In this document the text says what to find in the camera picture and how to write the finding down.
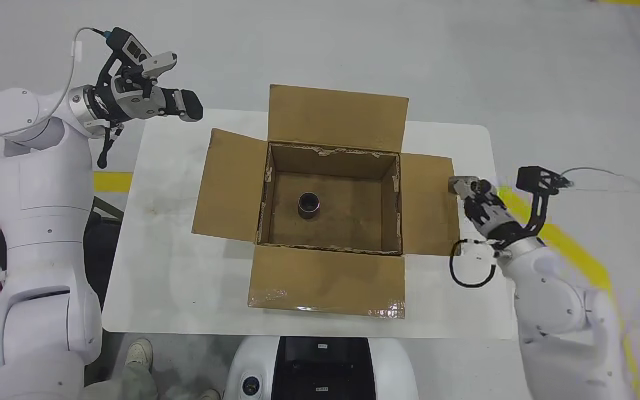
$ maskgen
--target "black cable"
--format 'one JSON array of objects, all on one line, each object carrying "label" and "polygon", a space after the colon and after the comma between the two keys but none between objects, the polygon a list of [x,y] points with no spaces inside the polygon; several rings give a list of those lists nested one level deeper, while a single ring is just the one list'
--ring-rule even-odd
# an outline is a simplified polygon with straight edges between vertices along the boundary
[{"label": "black cable", "polygon": [[[489,276],[487,276],[486,279],[480,283],[464,283],[460,279],[458,279],[453,269],[453,258],[455,257],[456,252],[458,251],[458,247],[460,247],[462,243],[468,243],[468,242],[470,242],[469,239],[461,239],[454,243],[453,247],[451,248],[451,254],[449,255],[449,272],[451,272],[451,278],[453,279],[453,281],[458,285],[467,289],[477,289],[477,288],[483,287],[484,285],[489,283],[491,279],[493,279],[493,275],[495,275],[496,273],[496,265],[491,264],[491,271],[489,272]],[[473,243],[479,244],[481,242],[478,240],[474,240]]]}]

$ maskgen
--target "white cable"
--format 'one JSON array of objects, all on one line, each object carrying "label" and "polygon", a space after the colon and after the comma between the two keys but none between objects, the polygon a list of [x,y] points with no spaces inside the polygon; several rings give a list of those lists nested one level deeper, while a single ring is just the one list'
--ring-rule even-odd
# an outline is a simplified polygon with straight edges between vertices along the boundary
[{"label": "white cable", "polygon": [[34,121],[29,125],[23,126],[22,128],[12,129],[7,132],[0,132],[0,136],[4,136],[10,133],[15,133],[15,132],[23,131],[25,129],[33,128],[34,126],[41,123],[42,121],[45,121],[51,118],[51,116],[53,115],[54,112],[56,112],[60,104],[62,104],[62,101],[67,97],[67,92],[69,91],[69,87],[71,86],[71,78],[73,78],[73,70],[75,68],[75,63],[76,63],[76,44],[78,43],[78,35],[80,35],[80,32],[82,31],[86,31],[86,30],[93,31],[93,29],[94,28],[91,28],[88,26],[83,26],[82,28],[78,29],[76,33],[73,35],[73,41],[71,42],[71,69],[69,70],[69,77],[67,78],[67,84],[65,85],[64,90],[62,91],[62,95],[60,95],[60,98],[56,102],[55,106],[51,108],[51,111],[49,112],[49,114],[38,119],[37,121]]}]

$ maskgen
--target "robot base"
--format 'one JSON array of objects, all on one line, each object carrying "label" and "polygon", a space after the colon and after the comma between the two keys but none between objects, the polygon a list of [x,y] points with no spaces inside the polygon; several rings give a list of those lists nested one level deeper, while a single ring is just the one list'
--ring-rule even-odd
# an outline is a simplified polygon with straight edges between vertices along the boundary
[{"label": "robot base", "polygon": [[247,337],[224,399],[417,400],[406,351],[395,339]]}]

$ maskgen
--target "person's leg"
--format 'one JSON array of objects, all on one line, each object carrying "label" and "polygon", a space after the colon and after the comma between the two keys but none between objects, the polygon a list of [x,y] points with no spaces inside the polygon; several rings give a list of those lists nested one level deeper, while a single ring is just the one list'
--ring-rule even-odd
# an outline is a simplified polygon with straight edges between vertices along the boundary
[{"label": "person's leg", "polygon": [[156,400],[158,390],[150,372],[152,361],[151,343],[147,339],[136,340],[127,351],[122,376],[87,386],[82,391],[82,399]]},{"label": "person's leg", "polygon": [[122,370],[122,400],[156,400],[158,389],[151,377],[153,348],[147,339],[138,339],[129,346]]},{"label": "person's leg", "polygon": [[213,389],[209,389],[202,393],[198,400],[220,400],[220,394]]}]

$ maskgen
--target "black panel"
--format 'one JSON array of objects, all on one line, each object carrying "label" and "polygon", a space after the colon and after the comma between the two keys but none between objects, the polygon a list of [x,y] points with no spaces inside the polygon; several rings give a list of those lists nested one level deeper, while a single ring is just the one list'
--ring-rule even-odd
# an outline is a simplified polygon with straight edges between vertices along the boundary
[{"label": "black panel", "polygon": [[271,390],[274,400],[375,400],[369,341],[282,337]]}]

